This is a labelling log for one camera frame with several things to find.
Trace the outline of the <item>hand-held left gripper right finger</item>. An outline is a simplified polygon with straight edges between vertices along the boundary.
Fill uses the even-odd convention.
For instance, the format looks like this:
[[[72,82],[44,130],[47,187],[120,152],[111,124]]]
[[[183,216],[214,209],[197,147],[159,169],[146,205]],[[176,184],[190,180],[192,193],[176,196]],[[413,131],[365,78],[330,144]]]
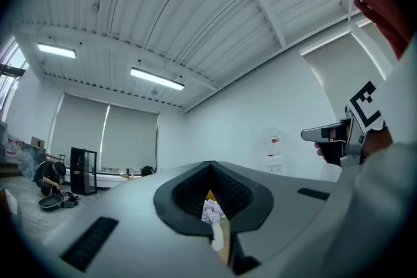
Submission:
[[[211,161],[210,190],[230,224],[232,234],[258,230],[274,207],[274,196],[255,170]]]

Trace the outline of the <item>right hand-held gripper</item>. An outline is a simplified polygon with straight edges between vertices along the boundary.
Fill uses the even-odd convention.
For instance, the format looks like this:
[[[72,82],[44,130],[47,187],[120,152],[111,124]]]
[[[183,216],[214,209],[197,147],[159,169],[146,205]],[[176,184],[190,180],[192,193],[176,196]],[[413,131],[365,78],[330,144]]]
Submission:
[[[334,124],[302,130],[301,138],[317,143],[329,164],[341,168],[362,164],[367,159],[364,145],[369,133],[385,126],[372,98],[375,91],[376,86],[368,81],[348,99],[344,118]]]

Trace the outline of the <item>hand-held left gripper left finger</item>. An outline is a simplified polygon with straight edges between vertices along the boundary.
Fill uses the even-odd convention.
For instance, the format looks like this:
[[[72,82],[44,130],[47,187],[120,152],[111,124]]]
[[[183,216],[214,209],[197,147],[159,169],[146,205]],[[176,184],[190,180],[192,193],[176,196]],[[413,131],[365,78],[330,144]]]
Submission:
[[[176,233],[210,236],[212,227],[201,220],[210,190],[208,161],[175,167],[153,197],[157,216]]]

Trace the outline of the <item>person's right hand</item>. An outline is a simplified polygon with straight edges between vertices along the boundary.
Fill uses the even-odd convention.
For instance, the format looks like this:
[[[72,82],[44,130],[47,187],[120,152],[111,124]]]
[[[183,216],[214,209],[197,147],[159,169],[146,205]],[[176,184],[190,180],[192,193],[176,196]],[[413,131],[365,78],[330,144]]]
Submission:
[[[350,126],[345,127],[345,135],[341,134],[341,127],[333,128],[329,134],[332,139],[348,139]],[[354,164],[363,164],[368,157],[374,153],[388,148],[393,143],[392,137],[388,128],[385,126],[381,130],[370,130],[362,145],[360,159]],[[317,149],[316,153],[321,156],[327,163],[341,166],[340,157],[336,158],[336,154],[341,152],[341,143],[326,144],[315,143],[314,147]]]

